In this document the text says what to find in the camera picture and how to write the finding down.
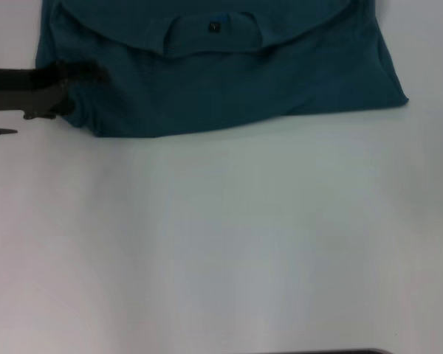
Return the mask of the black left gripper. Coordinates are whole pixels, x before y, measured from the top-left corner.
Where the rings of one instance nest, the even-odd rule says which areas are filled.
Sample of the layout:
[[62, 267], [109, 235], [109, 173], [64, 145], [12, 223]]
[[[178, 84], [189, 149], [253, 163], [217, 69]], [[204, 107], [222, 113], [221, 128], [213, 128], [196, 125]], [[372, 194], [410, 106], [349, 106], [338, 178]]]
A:
[[0, 111], [22, 111], [25, 119], [69, 116], [75, 102], [65, 81], [108, 83], [109, 74], [94, 61], [58, 60], [54, 67], [0, 69]]

